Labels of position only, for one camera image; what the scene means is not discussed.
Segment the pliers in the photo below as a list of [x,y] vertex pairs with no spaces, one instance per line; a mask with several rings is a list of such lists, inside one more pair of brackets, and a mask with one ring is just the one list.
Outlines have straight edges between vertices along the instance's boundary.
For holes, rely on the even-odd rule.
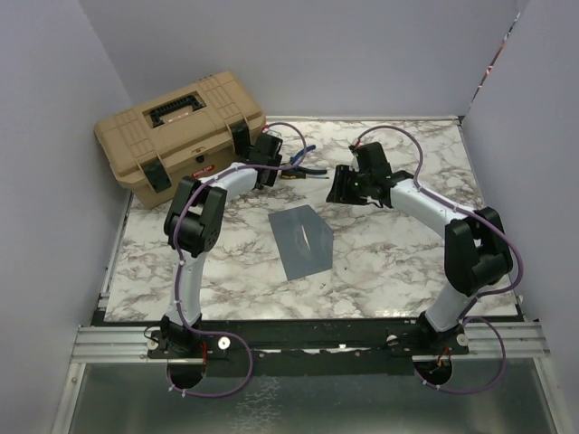
[[[316,145],[309,145],[306,147],[306,152],[311,152],[314,149],[316,149]],[[303,155],[304,155],[304,150],[302,149],[296,155],[289,158],[289,163],[291,165],[293,165]],[[288,170],[288,171],[282,172],[281,177],[285,178],[285,179],[296,179],[296,178],[305,178],[307,175],[320,176],[320,175],[326,175],[326,174],[327,174],[327,169],[309,169],[307,167],[302,167],[300,165],[293,170]]]

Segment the red label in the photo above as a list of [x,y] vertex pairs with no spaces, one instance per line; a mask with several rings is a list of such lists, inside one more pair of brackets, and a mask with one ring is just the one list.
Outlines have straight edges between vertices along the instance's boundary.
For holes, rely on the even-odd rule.
[[205,174],[211,172],[211,171],[214,170],[214,169],[215,169],[215,165],[209,165],[209,166],[207,166],[207,167],[204,167],[204,168],[201,169],[201,170],[198,170],[198,171],[195,172],[194,174],[191,174],[191,177],[193,177],[193,178],[198,178],[198,177],[200,177],[201,175],[205,175]]

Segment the toolbox handle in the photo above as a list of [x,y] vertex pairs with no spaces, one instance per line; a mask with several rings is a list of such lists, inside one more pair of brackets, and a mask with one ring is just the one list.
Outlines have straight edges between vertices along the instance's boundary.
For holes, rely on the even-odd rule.
[[165,122],[161,120],[162,116],[168,115],[169,113],[187,106],[191,106],[193,111],[202,109],[204,107],[204,105],[199,102],[199,99],[197,99],[195,95],[187,95],[186,97],[176,99],[175,101],[171,101],[163,106],[153,108],[149,112],[149,116],[153,122],[153,128],[160,127],[161,125],[165,124]]

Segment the blue plier handle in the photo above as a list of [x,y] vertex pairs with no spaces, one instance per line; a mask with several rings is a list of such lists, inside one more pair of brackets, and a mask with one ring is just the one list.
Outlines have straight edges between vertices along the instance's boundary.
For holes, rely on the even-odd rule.
[[[315,149],[316,149],[316,145],[309,145],[309,146],[306,147],[306,151],[307,151],[307,152],[311,152],[311,151],[313,151],[313,150],[315,150]],[[294,163],[295,163],[296,161],[298,161],[298,160],[301,158],[301,156],[303,156],[303,155],[304,155],[304,150],[302,149],[302,150],[299,151],[296,155],[294,155],[293,157],[291,157],[291,158],[289,159],[289,162],[292,163],[292,164],[294,164]]]
[[[316,145],[306,146],[306,151],[307,151],[307,152],[311,152],[311,151],[313,151],[314,149],[316,149]],[[291,165],[293,165],[293,164],[294,164],[296,161],[298,161],[298,160],[301,158],[301,156],[303,156],[303,155],[304,155],[304,150],[302,149],[302,150],[300,150],[296,155],[294,155],[293,157],[291,157],[291,158],[289,159],[289,163],[290,163]],[[327,170],[326,170],[326,169],[308,169],[307,167],[302,167],[302,166],[300,166],[300,167],[298,167],[298,168],[295,169],[295,170],[298,171],[298,172],[301,172],[301,173],[303,173],[303,174],[306,174],[306,175],[325,175],[325,174],[327,174]]]

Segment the black mounting plate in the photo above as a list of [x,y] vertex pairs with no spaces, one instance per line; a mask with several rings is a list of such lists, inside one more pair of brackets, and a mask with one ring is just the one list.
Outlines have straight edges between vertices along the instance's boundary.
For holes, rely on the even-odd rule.
[[[457,344],[461,328],[436,345],[421,344],[414,338],[418,318],[202,321],[198,328],[215,331],[203,336],[212,376],[243,376],[248,367],[247,353],[235,339],[226,350],[219,348],[220,332],[245,339],[252,350],[254,373],[262,375],[411,375],[413,355],[439,355],[445,346],[451,348],[451,354],[469,352],[468,347]],[[387,343],[392,335],[397,340]],[[159,346],[148,352],[150,359],[171,363],[203,355],[201,338],[190,348],[180,348],[165,341],[158,331],[152,337]]]

